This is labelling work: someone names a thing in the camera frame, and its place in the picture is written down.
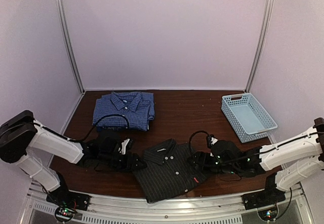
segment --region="blue checkered shirt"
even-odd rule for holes
[[[130,93],[112,93],[104,95],[96,102],[93,115],[93,124],[101,117],[109,114],[124,115],[131,129],[147,131],[148,123],[155,117],[154,97],[152,93],[130,92]],[[101,120],[97,129],[102,128],[126,128],[125,119],[113,116]]]

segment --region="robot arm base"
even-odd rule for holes
[[[276,188],[276,174],[274,173],[267,177],[264,190],[243,195],[242,198],[246,210],[273,205],[286,199],[285,192]]]
[[[56,174],[60,180],[60,187],[54,191],[48,192],[46,201],[70,209],[86,211],[88,209],[90,196],[69,191],[63,176],[59,172],[56,172]]]

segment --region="dark gray shirt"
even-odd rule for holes
[[[187,163],[189,156],[188,145],[177,145],[174,139],[144,150],[147,168],[133,174],[148,203],[185,194],[207,179]]]

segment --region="metal frame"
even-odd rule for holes
[[[304,224],[312,224],[304,191],[299,184],[292,187],[293,200],[298,203],[298,209]],[[222,220],[239,218],[244,213],[254,212],[256,209],[246,211],[242,202],[242,194],[214,197],[176,198],[147,204],[145,199],[122,198],[90,194],[88,211],[79,211],[75,217],[80,223],[137,223],[154,224],[168,222],[172,224],[186,223],[225,223]],[[53,213],[54,204],[45,201],[46,194],[41,186],[33,182],[25,199],[26,208],[21,212],[19,223],[28,224],[32,211],[38,210]]]
[[[65,43],[66,51],[67,51],[69,61],[71,64],[74,79],[76,81],[77,88],[78,88],[80,94],[82,94],[85,92],[85,89],[82,85],[80,73],[77,69],[77,65],[76,65],[76,61],[75,61],[75,57],[74,57],[74,53],[73,53],[73,49],[72,49],[71,39],[70,39],[70,35],[68,32],[66,16],[65,16],[65,12],[64,12],[63,0],[56,0],[56,3],[57,3],[57,8],[58,8],[58,12],[59,12],[60,21],[61,21],[64,43]]]
[[[262,27],[261,27],[261,32],[260,32],[260,37],[259,37],[259,42],[258,42],[258,46],[257,46],[257,51],[255,53],[254,56],[254,61],[253,61],[253,65],[252,65],[252,69],[250,72],[250,77],[248,80],[248,84],[246,87],[246,92],[249,93],[251,91],[251,87],[256,75],[256,71],[261,59],[261,55],[262,55],[262,50],[265,44],[265,35],[268,31],[268,27],[269,27],[269,23],[270,23],[270,19],[271,19],[271,14],[272,14],[272,8],[273,8],[273,3],[274,0],[266,0],[265,3],[265,9],[264,9],[264,15],[263,15],[263,21],[262,21]]]

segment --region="black mount bracket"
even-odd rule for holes
[[[0,158],[7,163],[17,162],[26,155],[26,148],[37,133],[34,116],[25,110],[0,126]]]
[[[64,177],[56,172],[60,180],[60,187],[52,192],[48,192],[46,201],[69,209],[87,210],[90,196],[86,194],[69,191]]]
[[[246,210],[273,205],[286,199],[285,192],[276,188],[276,174],[275,172],[267,177],[264,190],[243,195],[243,204]]]
[[[318,132],[324,132],[324,119],[317,118],[314,120],[314,122],[315,122],[314,128],[316,128]],[[316,139],[316,142],[320,143],[320,146],[322,147],[322,154],[320,154],[318,159],[319,161],[324,162],[324,134],[323,133],[318,134],[318,138]]]

